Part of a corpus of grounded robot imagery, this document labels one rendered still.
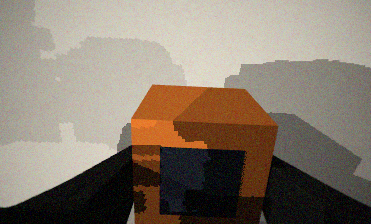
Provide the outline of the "orange block with dark blue square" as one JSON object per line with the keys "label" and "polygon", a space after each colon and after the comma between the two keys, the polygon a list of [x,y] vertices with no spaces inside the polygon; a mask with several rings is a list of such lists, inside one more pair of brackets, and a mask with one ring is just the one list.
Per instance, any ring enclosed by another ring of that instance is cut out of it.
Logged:
{"label": "orange block with dark blue square", "polygon": [[277,131],[246,89],[152,85],[131,118],[135,224],[259,224]]}

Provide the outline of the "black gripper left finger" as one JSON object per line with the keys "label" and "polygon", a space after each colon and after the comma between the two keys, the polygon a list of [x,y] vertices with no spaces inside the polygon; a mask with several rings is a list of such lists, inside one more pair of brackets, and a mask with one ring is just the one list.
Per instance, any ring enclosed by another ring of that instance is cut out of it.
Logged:
{"label": "black gripper left finger", "polygon": [[134,203],[132,145],[12,207],[0,224],[127,224]]}

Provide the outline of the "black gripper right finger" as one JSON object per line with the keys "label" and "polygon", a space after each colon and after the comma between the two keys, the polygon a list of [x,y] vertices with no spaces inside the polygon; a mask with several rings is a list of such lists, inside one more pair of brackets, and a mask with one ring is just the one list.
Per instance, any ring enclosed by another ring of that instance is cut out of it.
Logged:
{"label": "black gripper right finger", "polygon": [[262,211],[267,224],[371,224],[371,206],[274,155]]}

